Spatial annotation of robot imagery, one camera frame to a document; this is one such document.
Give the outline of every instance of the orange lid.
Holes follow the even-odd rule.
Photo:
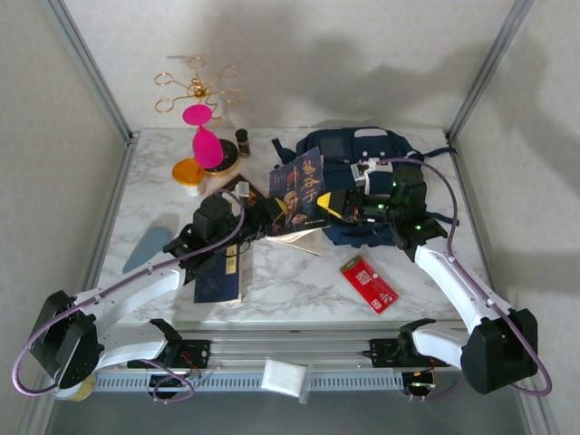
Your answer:
[[[195,159],[185,159],[173,167],[171,171],[173,178],[184,186],[197,186],[203,179],[204,170]]]

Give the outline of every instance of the red package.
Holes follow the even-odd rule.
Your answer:
[[[399,295],[361,256],[356,256],[341,267],[341,274],[348,279],[376,314],[382,313],[399,299]]]

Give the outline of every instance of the white marble surface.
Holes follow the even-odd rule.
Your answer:
[[[252,156],[242,159],[232,175],[241,172],[267,193],[268,173],[279,162],[270,140],[277,137],[284,146],[293,148],[311,130],[250,130]],[[441,130],[397,132],[423,152],[445,146]],[[190,222],[201,199],[188,197],[172,179],[171,169],[191,153],[193,133],[189,129],[155,129],[141,133],[99,285],[107,285],[121,275],[125,261],[148,227],[163,223],[177,233]],[[220,130],[217,134],[235,141],[233,130]],[[467,266],[485,277],[450,156],[438,156],[430,159],[430,163],[449,178],[458,194],[460,226],[455,250]],[[424,173],[428,210],[451,216],[447,190],[436,176],[427,170]],[[225,180],[211,179],[208,189]],[[265,240],[253,244],[242,260],[242,303],[194,304],[191,283],[151,301],[124,320],[162,317],[172,322],[368,322],[410,321],[427,316],[436,320],[459,319],[457,311],[430,277],[398,249],[388,246],[355,249],[333,246],[326,237],[323,239],[324,251],[320,257]],[[399,300],[381,315],[377,315],[338,272],[341,265],[357,254],[370,258],[400,295]]]

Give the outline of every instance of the navy blue backpack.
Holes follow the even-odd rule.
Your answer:
[[[422,154],[397,133],[376,127],[313,131],[296,144],[295,152],[283,148],[278,139],[272,140],[272,143],[283,164],[291,162],[296,156],[314,147],[320,148],[320,153],[324,157],[324,187],[328,192],[356,188],[351,165],[361,160],[393,157],[425,160],[425,158],[435,157],[442,153],[456,152],[452,147],[444,147]],[[393,168],[401,165],[412,165],[412,163],[392,164]],[[392,173],[375,171],[371,173],[370,180],[371,195],[391,193]],[[443,222],[450,223],[451,221],[449,217],[444,217],[439,213],[430,214]],[[324,228],[324,233],[335,245],[394,246],[392,232],[384,224],[349,224],[331,216],[331,226]]]

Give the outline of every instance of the black cap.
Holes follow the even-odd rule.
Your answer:
[[[245,129],[236,130],[236,139],[238,142],[247,142],[247,130]]]

